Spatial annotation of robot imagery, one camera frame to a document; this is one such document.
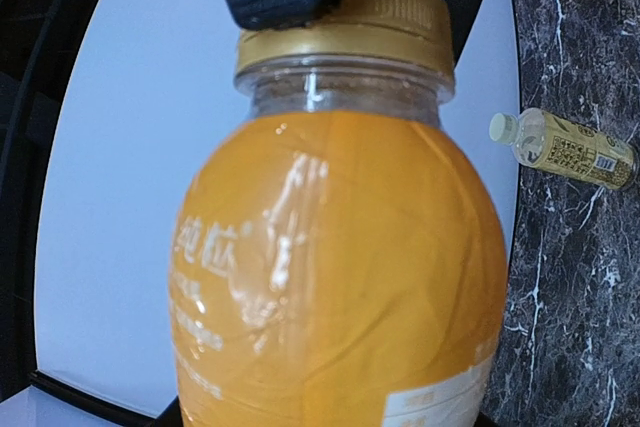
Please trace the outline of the gold bottle cap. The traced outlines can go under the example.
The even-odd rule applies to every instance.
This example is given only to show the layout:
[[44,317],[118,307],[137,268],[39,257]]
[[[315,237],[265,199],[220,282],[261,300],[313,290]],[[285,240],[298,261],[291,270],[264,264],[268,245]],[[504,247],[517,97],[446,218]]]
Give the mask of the gold bottle cap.
[[425,68],[455,83],[445,0],[341,0],[338,8],[304,27],[243,31],[235,72],[296,55],[389,59]]

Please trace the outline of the orange juice bottle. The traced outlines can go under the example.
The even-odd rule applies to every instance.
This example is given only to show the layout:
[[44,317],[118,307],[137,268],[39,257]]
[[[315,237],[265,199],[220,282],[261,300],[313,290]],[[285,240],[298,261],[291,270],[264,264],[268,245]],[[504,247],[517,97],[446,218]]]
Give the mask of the orange juice bottle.
[[251,117],[171,246],[186,426],[471,426],[506,298],[493,203],[442,131],[452,79],[356,56],[241,68]]

